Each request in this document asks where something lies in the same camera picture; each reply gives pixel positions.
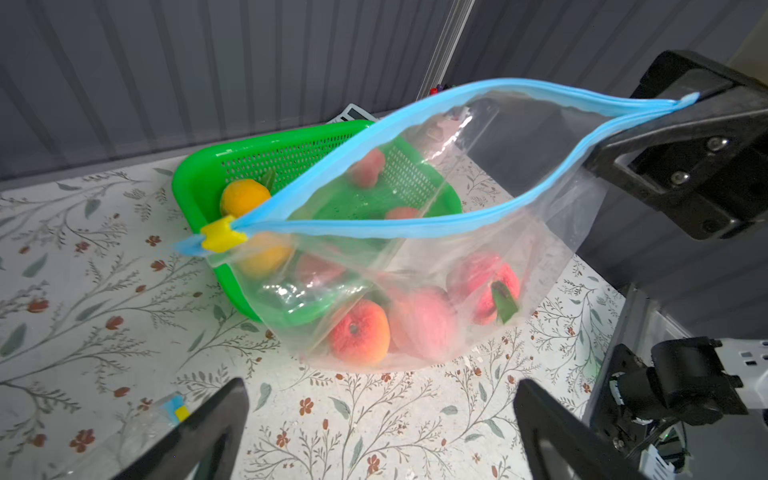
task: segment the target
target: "blue zipper seal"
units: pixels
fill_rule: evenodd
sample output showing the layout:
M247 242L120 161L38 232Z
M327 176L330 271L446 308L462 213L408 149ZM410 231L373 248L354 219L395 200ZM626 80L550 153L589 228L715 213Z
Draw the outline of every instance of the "blue zipper seal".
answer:
M565 107L614 118L582 138L560 166L541 183L504 204L466 214L428 219L286 220L296 208L309 200L317 188L338 177L373 148L394 139L406 128L423 123L432 115L466 104L478 95L490 91L523 93L536 100L551 101ZM698 97L698 93L693 93L679 101L616 98L581 88L524 78L485 80L451 88L390 114L350 138L259 208L232 222L231 227L237 232L245 233L249 238L263 231L352 238L438 238L477 230L532 203L573 167L592 145L620 131L685 108L695 103ZM194 235L176 243L175 247L185 255L205 257L211 252L201 246L203 240L203 235Z

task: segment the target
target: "screw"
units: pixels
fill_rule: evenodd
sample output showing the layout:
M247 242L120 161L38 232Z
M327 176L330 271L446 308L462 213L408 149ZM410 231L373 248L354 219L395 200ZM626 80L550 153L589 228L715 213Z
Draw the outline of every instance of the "screw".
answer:
M670 181L675 185L682 185L690 179L690 175L683 171L676 171L670 177Z
M712 137L707 140L707 148L709 148L710 151L721 151L727 147L729 143L730 140L725 137Z

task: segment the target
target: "green plastic colander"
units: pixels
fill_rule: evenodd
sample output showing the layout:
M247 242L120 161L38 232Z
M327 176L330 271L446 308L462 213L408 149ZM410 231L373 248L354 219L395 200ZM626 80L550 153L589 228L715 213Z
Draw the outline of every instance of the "green plastic colander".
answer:
M274 195L371 124L359 120L320 125L204 148L187 157L176 169L172 181L174 196L192 231L199 233L202 227L221 218L221 194L230 182L244 178L258 180L264 172L275 170ZM386 157L386 165L378 184L369 190L340 185L331 201L317 211L316 218L380 219L395 207L420 207L438 188L437 198L425 216L462 212L461 201L453 188L410 144L398 137L379 149ZM214 273L232 304L243 315L260 321L231 268L222 265L215 268ZM333 302L333 299L327 300L307 309L302 318L294 316L290 322L302 324L322 316Z

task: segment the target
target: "yellow bag slider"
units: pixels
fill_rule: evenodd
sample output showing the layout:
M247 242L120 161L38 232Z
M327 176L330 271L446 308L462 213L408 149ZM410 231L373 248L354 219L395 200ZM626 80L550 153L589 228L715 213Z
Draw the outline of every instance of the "yellow bag slider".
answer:
M236 232L230 227L230 223L234 219L235 217L232 215L227 215L201 228L200 233L205 235L202 247L214 253L224 253L230 248L246 243L248 236L245 233Z

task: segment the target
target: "gray wall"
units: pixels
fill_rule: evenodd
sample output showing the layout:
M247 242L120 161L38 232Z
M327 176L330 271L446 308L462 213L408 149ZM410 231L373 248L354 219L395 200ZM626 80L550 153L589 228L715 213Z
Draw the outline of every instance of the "gray wall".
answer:
M401 107L449 7L4 0L0 181Z
M445 81L510 76L631 94L663 50L725 62L767 0L478 0ZM768 228L697 242L611 188L579 255L697 335L768 338Z

